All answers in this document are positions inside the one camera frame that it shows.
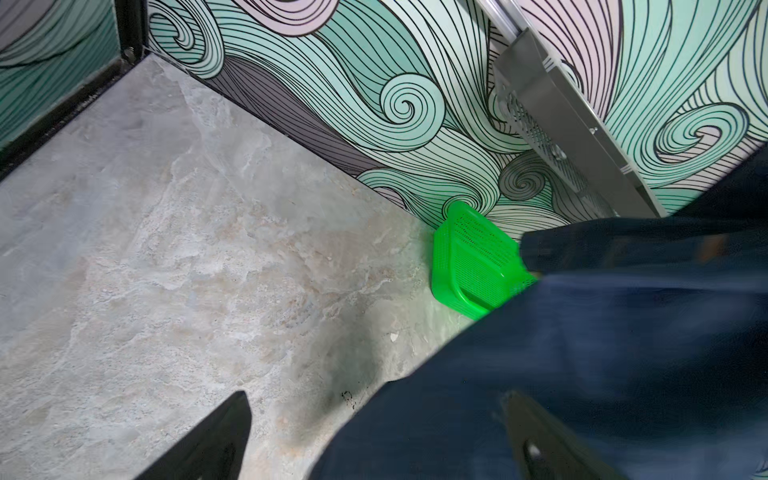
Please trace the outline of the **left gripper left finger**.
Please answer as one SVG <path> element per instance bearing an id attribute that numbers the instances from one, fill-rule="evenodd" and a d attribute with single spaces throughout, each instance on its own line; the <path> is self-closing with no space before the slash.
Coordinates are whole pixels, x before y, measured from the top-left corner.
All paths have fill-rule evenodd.
<path id="1" fill-rule="evenodd" d="M 252 425 L 245 391 L 236 391 L 136 477 L 238 479 Z"/>

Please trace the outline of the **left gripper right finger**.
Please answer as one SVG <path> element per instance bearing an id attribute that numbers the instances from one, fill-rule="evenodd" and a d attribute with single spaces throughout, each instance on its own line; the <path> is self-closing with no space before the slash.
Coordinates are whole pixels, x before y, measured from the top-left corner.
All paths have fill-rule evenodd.
<path id="1" fill-rule="evenodd" d="M 623 479 L 565 424 L 531 397 L 506 394 L 504 423 L 524 479 Z"/>

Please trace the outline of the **dark blue denim trousers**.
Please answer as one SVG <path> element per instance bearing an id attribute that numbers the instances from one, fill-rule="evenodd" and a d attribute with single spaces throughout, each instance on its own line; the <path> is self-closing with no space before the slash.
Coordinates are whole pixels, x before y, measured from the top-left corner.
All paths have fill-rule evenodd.
<path id="1" fill-rule="evenodd" d="M 314 479 L 518 479 L 523 394 L 632 479 L 746 479 L 767 447 L 767 226 L 593 221 L 526 234 L 539 279 L 387 383 Z"/>

